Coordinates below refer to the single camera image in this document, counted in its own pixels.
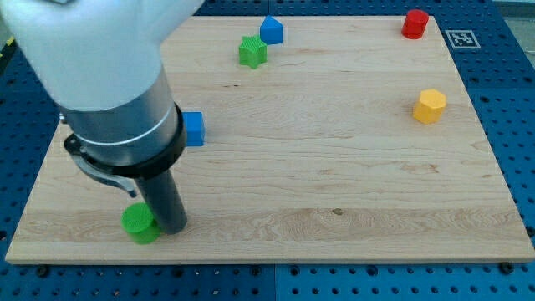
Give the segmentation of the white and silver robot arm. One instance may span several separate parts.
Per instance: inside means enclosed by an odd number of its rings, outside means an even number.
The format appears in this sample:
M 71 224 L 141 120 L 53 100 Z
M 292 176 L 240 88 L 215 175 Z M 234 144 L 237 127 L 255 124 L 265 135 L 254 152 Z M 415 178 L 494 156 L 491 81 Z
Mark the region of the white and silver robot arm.
M 129 166 L 178 131 L 163 41 L 204 0 L 2 0 L 1 14 L 89 155 Z

